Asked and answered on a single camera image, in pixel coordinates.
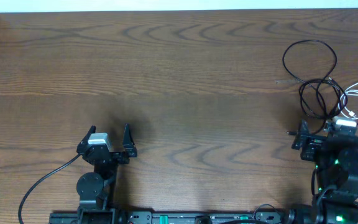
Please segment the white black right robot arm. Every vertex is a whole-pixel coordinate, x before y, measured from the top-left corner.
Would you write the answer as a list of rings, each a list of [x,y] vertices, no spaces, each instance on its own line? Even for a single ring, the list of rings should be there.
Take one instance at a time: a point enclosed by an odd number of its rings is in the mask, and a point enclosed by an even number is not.
[[[311,178],[312,203],[291,208],[286,223],[358,224],[358,136],[357,124],[341,118],[327,121],[327,136],[310,132],[300,121],[292,149],[300,158],[314,162]]]

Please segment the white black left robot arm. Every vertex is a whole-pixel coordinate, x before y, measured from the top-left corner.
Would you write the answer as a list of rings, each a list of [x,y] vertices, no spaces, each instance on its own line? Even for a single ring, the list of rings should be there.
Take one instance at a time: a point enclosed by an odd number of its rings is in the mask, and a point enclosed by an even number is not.
[[[107,133],[97,133],[91,126],[77,146],[76,152],[93,166],[93,171],[83,174],[77,181],[80,197],[78,223],[127,223],[128,212],[112,204],[120,165],[137,157],[129,124],[125,125],[122,151],[115,151]]]

